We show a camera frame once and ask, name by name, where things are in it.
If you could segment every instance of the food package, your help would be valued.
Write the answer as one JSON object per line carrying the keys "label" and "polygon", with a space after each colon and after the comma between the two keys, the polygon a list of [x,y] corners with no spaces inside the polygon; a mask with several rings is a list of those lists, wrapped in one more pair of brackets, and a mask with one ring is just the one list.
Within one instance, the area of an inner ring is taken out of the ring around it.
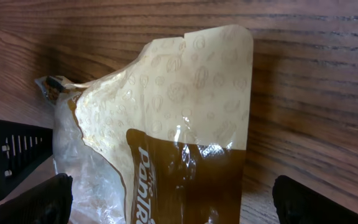
{"label": "food package", "polygon": [[239,223],[253,40],[237,25],[153,40],[60,94],[57,172],[95,223]]}

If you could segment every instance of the plastic bag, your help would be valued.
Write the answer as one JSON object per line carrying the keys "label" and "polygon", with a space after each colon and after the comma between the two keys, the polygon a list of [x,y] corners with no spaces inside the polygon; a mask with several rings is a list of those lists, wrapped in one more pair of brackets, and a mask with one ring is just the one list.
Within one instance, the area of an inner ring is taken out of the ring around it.
{"label": "plastic bag", "polygon": [[101,223],[239,223],[253,41],[240,26],[158,39],[59,96],[58,172]]}

